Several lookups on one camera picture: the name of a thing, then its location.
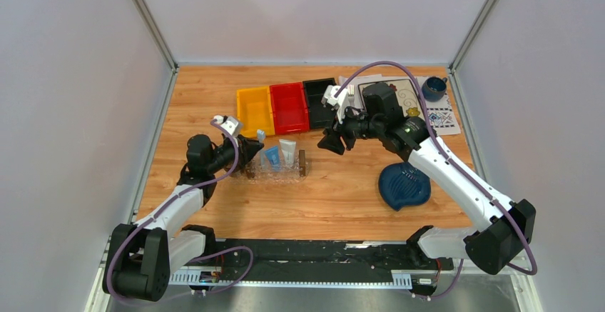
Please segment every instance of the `blue cup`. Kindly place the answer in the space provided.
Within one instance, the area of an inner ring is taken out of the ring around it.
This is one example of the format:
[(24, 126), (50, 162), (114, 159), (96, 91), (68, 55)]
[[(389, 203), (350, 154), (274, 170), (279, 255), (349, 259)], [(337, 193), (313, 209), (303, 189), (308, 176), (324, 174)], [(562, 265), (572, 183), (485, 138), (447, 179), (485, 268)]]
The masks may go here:
[(435, 102), (439, 101), (445, 95), (447, 90), (447, 78), (437, 78), (431, 76), (422, 85), (422, 95), (427, 101)]

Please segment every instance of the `yellow object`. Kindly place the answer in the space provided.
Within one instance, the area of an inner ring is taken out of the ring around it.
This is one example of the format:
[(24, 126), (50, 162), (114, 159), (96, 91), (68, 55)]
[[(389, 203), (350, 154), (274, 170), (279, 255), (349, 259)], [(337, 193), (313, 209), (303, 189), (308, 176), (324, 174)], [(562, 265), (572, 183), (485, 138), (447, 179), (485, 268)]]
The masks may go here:
[(238, 119), (244, 123), (240, 134), (246, 137), (256, 137), (258, 129), (266, 136), (275, 135), (269, 86), (238, 89)]
[(408, 117), (418, 117), (420, 116), (420, 111), (418, 111), (417, 107), (410, 107), (407, 111)]

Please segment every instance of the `blue dish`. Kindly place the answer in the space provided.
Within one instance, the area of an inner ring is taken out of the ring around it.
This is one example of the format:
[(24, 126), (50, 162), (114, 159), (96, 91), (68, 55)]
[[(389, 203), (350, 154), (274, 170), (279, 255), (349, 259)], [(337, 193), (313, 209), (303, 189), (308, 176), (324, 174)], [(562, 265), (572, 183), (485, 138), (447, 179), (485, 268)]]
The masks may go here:
[(378, 191), (388, 206), (399, 211), (405, 206), (422, 205), (429, 201), (431, 182), (427, 174), (411, 164), (395, 163), (380, 173)]

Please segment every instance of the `white wall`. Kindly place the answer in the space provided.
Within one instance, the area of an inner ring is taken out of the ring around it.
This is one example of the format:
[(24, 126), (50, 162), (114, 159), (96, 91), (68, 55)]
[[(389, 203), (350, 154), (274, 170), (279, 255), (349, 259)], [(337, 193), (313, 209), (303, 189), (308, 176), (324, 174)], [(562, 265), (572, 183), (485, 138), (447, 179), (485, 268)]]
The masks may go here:
[(459, 71), (496, 187), (537, 208), (545, 311), (602, 311), (605, 0), (501, 0)]
[(146, 0), (179, 62), (449, 63), (485, 0)]
[(0, 1), (0, 310), (81, 311), (169, 70), (131, 0)]

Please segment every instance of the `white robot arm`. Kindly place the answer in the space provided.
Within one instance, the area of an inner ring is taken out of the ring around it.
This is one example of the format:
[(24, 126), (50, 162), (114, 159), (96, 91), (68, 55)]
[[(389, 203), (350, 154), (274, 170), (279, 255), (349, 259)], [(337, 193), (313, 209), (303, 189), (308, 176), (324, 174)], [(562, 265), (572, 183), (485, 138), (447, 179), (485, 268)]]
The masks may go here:
[[(243, 125), (232, 116), (215, 116), (228, 138), (216, 146), (206, 135), (191, 137), (187, 143), (187, 164), (170, 195), (158, 208), (133, 225), (114, 228), (108, 252), (103, 290), (112, 289), (129, 298), (157, 301), (167, 287), (171, 273), (192, 258), (215, 253), (215, 236), (211, 228), (181, 226), (208, 202), (216, 187), (214, 174), (222, 169), (241, 170), (263, 144), (241, 136)], [(132, 233), (137, 233), (128, 240)], [(127, 244), (122, 251), (118, 249)]]
[[(421, 228), (407, 240), (418, 245), (419, 257), (470, 258), (486, 273), (500, 272), (524, 246), (494, 201), (505, 206), (525, 241), (531, 241), (535, 208), (526, 200), (515, 203), (483, 181), (440, 137), (430, 137), (427, 123), (420, 117), (405, 117), (396, 93), (386, 83), (364, 89), (364, 111), (354, 112), (343, 100), (344, 94), (336, 97), (341, 90), (340, 86), (329, 86), (324, 93), (322, 102), (337, 113), (318, 146), (343, 155), (357, 139), (379, 139), (388, 151), (437, 182), (473, 223), (473, 228), (463, 229)], [(489, 192), (491, 199), (482, 190)]]

